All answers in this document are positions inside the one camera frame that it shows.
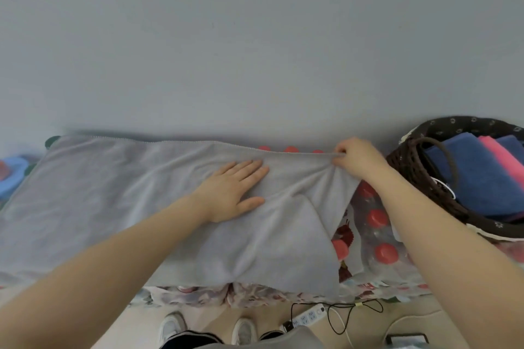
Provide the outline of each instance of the wall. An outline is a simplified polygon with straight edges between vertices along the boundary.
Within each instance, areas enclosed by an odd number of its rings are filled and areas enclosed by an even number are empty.
[[[0,0],[0,156],[96,132],[391,145],[524,124],[523,0]]]

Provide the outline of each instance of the pink towel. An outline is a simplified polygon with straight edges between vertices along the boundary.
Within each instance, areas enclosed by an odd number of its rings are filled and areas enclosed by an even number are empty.
[[[524,166],[513,157],[508,150],[491,137],[481,136],[478,138],[507,171],[507,173],[516,180],[520,187],[524,189]]]

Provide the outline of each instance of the wicker basket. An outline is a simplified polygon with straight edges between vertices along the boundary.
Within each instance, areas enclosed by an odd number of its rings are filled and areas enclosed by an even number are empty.
[[[463,132],[493,138],[512,134],[524,142],[524,130],[519,126],[496,119],[450,116],[429,120],[412,130],[403,138],[398,148],[387,156],[387,161],[413,186],[477,233],[493,241],[524,240],[524,224],[494,221],[476,214],[459,204],[449,191],[437,185],[431,178],[441,178],[440,173],[422,150],[432,145],[438,146],[446,155],[456,182],[458,176],[455,162],[441,141]]]

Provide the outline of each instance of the person's left hand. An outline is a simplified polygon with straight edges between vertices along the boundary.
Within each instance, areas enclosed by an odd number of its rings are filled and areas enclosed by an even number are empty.
[[[230,220],[264,204],[264,198],[240,201],[269,172],[262,161],[232,162],[221,167],[190,195],[208,210],[210,222]]]

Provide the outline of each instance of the black cable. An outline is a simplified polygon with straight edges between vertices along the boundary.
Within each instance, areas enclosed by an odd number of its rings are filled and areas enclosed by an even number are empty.
[[[373,308],[372,306],[369,306],[368,304],[370,302],[376,302],[377,304],[379,304],[380,305],[380,310],[377,310],[377,309]],[[378,299],[370,299],[370,300],[363,301],[363,302],[360,302],[360,303],[363,306],[366,306],[366,307],[370,308],[374,312],[377,312],[377,313],[383,313],[384,312],[384,305],[382,305],[382,303]],[[326,302],[304,302],[304,303],[298,303],[298,302],[293,302],[293,304],[291,304],[291,320],[293,320],[293,307],[295,305],[324,305],[324,306],[326,306],[327,307],[327,310],[326,310],[326,312],[327,312],[327,321],[329,322],[329,325],[330,325],[331,329],[333,330],[333,332],[335,334],[337,334],[337,335],[342,335],[347,330],[347,325],[350,323],[351,312],[353,312],[353,309],[355,309],[357,307],[357,305],[354,304],[354,303],[326,303]],[[346,322],[344,323],[344,330],[342,330],[342,332],[338,332],[337,330],[335,330],[335,328],[331,324],[331,318],[329,316],[329,311],[331,310],[331,308],[349,309],[350,310],[347,313]]]

